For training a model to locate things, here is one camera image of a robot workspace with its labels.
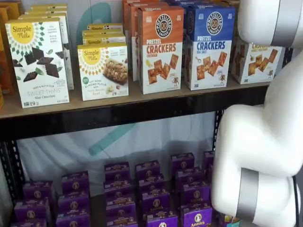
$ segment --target shelf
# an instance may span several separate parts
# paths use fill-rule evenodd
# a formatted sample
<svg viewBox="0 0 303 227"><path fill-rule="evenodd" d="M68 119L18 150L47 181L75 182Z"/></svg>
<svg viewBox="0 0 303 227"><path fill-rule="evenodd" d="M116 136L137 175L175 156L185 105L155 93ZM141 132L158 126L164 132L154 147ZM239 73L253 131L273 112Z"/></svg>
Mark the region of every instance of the shelf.
<svg viewBox="0 0 303 227"><path fill-rule="evenodd" d="M22 109L19 94L5 96L0 110L1 140L17 140L222 110L234 104L264 102L268 83L239 85L231 76L227 87L142 95L129 79L129 96L82 101L81 90L70 92L67 104Z"/></svg>

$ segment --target blue cracker box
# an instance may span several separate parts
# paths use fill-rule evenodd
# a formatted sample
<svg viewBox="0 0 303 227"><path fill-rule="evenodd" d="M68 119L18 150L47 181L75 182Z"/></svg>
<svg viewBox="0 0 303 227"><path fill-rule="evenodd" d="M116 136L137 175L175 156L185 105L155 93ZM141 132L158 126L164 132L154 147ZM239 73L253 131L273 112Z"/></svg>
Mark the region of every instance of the blue cracker box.
<svg viewBox="0 0 303 227"><path fill-rule="evenodd" d="M196 4L187 11L185 82L190 90L226 87L235 8Z"/></svg>

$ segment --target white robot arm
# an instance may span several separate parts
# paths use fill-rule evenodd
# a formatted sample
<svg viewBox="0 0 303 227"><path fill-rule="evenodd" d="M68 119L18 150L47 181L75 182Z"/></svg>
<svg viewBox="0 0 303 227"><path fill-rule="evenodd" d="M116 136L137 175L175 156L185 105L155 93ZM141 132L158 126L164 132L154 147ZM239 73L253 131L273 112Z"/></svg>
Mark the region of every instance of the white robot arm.
<svg viewBox="0 0 303 227"><path fill-rule="evenodd" d="M302 0L241 0L239 34L250 43L302 48L302 5ZM302 72L303 52L274 78L263 107L234 105L225 111L213 167L217 211L261 227L295 225L292 176L303 163Z"/></svg>

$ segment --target cracker box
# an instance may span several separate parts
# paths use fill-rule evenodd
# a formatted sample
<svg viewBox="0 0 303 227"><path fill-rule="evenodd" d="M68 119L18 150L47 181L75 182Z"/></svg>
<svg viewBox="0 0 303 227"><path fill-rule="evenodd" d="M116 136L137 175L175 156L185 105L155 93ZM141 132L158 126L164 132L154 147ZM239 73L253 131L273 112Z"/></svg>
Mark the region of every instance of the cracker box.
<svg viewBox="0 0 303 227"><path fill-rule="evenodd" d="M135 165L135 175L137 180L141 180L152 175L159 175L160 173L161 170L158 160Z"/></svg>
<svg viewBox="0 0 303 227"><path fill-rule="evenodd" d="M106 181L103 183L106 197L122 197L133 192L133 184L130 179L121 181Z"/></svg>
<svg viewBox="0 0 303 227"><path fill-rule="evenodd" d="M45 219L48 226L53 226L47 198L42 200L17 201L14 211L18 222Z"/></svg>
<svg viewBox="0 0 303 227"><path fill-rule="evenodd" d="M141 192L164 187L165 180L163 174L154 175L139 180L139 189Z"/></svg>
<svg viewBox="0 0 303 227"><path fill-rule="evenodd" d="M240 38L232 62L232 75L240 84L273 80L282 47L248 44Z"/></svg>
<svg viewBox="0 0 303 227"><path fill-rule="evenodd" d="M181 211L181 224L183 227L206 227L212 223L212 211L210 203L190 204Z"/></svg>
<svg viewBox="0 0 303 227"><path fill-rule="evenodd" d="M23 108L69 102L59 18L7 22Z"/></svg>
<svg viewBox="0 0 303 227"><path fill-rule="evenodd" d="M234 18L234 7L189 7L185 81L191 90L226 87Z"/></svg>
<svg viewBox="0 0 303 227"><path fill-rule="evenodd" d="M209 201L210 185L204 181L183 184L181 192L181 205Z"/></svg>
<svg viewBox="0 0 303 227"><path fill-rule="evenodd" d="M58 199L58 207L60 213L69 210L89 210L89 194L85 191L82 191L61 195Z"/></svg>
<svg viewBox="0 0 303 227"><path fill-rule="evenodd" d="M147 227L178 227L178 216L174 210L165 209L147 214Z"/></svg>
<svg viewBox="0 0 303 227"><path fill-rule="evenodd" d="M169 195L165 187L142 192L142 212L155 212L169 208Z"/></svg>
<svg viewBox="0 0 303 227"><path fill-rule="evenodd" d="M57 216L56 227L89 227L90 215L86 209L70 210L59 213Z"/></svg>
<svg viewBox="0 0 303 227"><path fill-rule="evenodd" d="M89 193L89 174L87 171L63 175L61 179L63 194L75 191L86 191Z"/></svg>
<svg viewBox="0 0 303 227"><path fill-rule="evenodd" d="M104 166L104 172L106 181L130 178L128 162L107 164Z"/></svg>
<svg viewBox="0 0 303 227"><path fill-rule="evenodd" d="M139 84L143 94L180 89L184 10L138 11Z"/></svg>
<svg viewBox="0 0 303 227"><path fill-rule="evenodd" d="M126 194L122 197L106 198L106 216L121 216L126 213L135 213L135 197L133 193Z"/></svg>

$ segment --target orange cracker box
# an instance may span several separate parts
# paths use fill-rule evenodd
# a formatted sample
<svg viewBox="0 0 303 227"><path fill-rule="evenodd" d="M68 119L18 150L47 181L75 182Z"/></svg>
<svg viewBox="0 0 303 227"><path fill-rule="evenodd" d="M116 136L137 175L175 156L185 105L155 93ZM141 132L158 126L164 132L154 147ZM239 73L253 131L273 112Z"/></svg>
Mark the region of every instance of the orange cracker box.
<svg viewBox="0 0 303 227"><path fill-rule="evenodd" d="M184 9L138 10L139 83L143 94L180 89Z"/></svg>
<svg viewBox="0 0 303 227"><path fill-rule="evenodd" d="M129 40L131 42L131 51L132 51L132 63L133 63L133 80L136 81L139 79L139 66L138 66L138 9L139 7L156 7L156 6L168 6L166 2L142 2L142 3L130 3L128 4L129 10Z"/></svg>

